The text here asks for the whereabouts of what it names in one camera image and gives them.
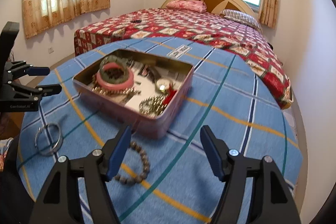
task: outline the striped pillow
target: striped pillow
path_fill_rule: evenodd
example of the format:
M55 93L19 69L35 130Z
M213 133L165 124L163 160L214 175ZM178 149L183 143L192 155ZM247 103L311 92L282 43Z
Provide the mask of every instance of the striped pillow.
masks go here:
M229 10L229 9L224 9L223 11L221 11L219 15L228 20L232 20L232 21L250 26L253 29L257 30L258 32L262 33L260 24L253 16L250 16L240 11Z

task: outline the floor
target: floor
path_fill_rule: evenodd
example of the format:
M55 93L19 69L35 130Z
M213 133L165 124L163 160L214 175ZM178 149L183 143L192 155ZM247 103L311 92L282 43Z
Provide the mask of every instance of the floor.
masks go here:
M66 61L73 58L75 54L72 54L58 63L54 64L50 67L51 70L55 69L59 65L65 63ZM31 82L27 84L30 87L36 87L42 80L44 79L43 76L38 76L34 78ZM283 111L286 120L295 131L298 142L299 148L301 150L303 156L302 167L300 170L300 175L298 178L297 186L295 188L295 203L298 208L298 211L301 211L303 205L303 199L305 197L306 185L307 185L307 174L308 174L308 153L307 153L307 142L306 142L306 134L305 134L305 127L303 126L303 120L301 116L301 111L298 106L297 100L294 95L294 103L292 104L291 108L288 110ZM10 122L7 127L7 130L3 135L0 136L0 139L7 139L9 137L15 137L20 133L21 124L23 120L24 113L10 113Z

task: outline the pillow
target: pillow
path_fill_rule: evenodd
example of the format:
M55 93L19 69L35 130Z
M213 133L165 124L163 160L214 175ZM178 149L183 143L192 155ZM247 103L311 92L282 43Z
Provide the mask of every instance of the pillow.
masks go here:
M207 6L199 0L173 0L167 4L168 9L185 9L193 12L205 13Z
M223 11L221 11L219 15L228 20L232 20L234 22L238 22L238 23L247 25L249 27L252 27L253 29L262 33L260 24L253 16L250 16L240 11L229 10L229 9L224 9Z

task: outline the red patterned bedspread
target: red patterned bedspread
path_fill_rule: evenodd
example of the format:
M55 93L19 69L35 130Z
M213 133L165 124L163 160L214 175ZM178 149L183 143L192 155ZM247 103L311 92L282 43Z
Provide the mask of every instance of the red patterned bedspread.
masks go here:
M130 38L181 37L239 55L266 84L281 108L293 102L290 80L258 31L211 13L147 9L90 24L76 31L76 55Z

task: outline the watch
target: watch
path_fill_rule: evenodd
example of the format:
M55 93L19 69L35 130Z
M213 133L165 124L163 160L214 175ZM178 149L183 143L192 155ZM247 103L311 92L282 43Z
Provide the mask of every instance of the watch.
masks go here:
M168 94L169 86L172 86L173 82L167 78L160 78L155 82L155 90L161 94Z

